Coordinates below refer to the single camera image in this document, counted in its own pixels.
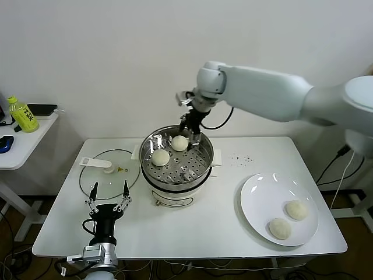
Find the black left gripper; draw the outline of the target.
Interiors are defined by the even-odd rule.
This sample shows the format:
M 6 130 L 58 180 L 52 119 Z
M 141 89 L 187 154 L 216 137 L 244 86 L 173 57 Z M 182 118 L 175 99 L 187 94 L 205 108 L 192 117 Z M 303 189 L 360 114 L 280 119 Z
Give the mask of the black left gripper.
M 95 221 L 96 227 L 91 243 L 116 243 L 114 227 L 116 220 L 120 219 L 124 211 L 132 202 L 127 180 L 124 181 L 122 200 L 115 204 L 101 204 L 96 207 L 98 182 L 95 182 L 88 200 L 85 204 L 90 208 L 90 217 Z

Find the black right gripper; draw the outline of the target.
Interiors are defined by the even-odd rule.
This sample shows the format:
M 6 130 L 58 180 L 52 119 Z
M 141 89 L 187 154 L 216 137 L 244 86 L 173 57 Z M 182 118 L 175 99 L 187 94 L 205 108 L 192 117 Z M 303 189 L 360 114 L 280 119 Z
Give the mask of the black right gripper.
M 189 129 L 189 149 L 198 146 L 201 141 L 200 126 L 205 117 L 210 114 L 210 110 L 200 112 L 195 108 L 191 108 L 187 114 L 180 117 L 179 130 Z

